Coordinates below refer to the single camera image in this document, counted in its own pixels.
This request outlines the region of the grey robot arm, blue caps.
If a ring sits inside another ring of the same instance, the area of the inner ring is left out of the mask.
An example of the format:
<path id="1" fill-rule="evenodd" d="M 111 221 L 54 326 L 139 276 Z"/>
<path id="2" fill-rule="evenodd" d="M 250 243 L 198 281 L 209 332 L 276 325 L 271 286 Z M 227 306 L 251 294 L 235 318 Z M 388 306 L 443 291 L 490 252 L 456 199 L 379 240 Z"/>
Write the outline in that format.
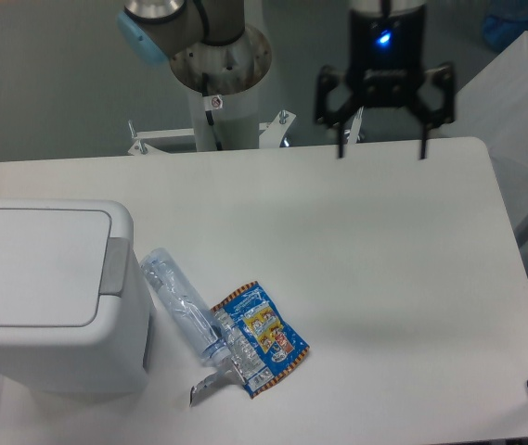
<path id="1" fill-rule="evenodd" d="M 337 134 L 367 108 L 405 108 L 429 133 L 456 118 L 451 63 L 427 70 L 421 60 L 423 1 L 352 1 L 349 64 L 326 65 L 316 77 L 314 121 Z M 266 37 L 245 20 L 241 1 L 126 1 L 117 16 L 123 38 L 149 64 L 166 62 L 194 97 L 192 125 L 199 151 L 260 146 L 256 107 L 248 95 L 270 70 Z"/>

